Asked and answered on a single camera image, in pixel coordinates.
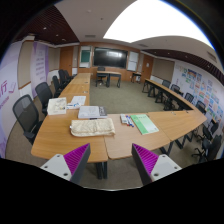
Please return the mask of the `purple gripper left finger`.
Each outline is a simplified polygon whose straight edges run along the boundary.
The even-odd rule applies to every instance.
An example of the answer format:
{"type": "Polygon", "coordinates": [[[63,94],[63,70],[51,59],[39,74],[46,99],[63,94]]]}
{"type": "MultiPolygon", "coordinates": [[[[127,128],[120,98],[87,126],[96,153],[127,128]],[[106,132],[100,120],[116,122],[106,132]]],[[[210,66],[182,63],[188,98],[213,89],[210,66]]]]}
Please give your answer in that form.
{"type": "Polygon", "coordinates": [[[79,184],[90,152],[90,144],[85,144],[65,155],[56,154],[42,165],[41,169],[72,183],[79,184]]]}

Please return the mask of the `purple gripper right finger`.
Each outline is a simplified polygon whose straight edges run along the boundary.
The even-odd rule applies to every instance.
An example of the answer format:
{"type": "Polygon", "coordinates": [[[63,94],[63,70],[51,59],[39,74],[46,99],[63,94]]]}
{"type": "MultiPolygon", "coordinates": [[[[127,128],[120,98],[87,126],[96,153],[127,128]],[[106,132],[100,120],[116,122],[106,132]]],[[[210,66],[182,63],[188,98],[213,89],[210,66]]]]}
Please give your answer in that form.
{"type": "Polygon", "coordinates": [[[166,154],[157,155],[137,144],[132,144],[131,152],[143,185],[181,170],[166,154]]]}

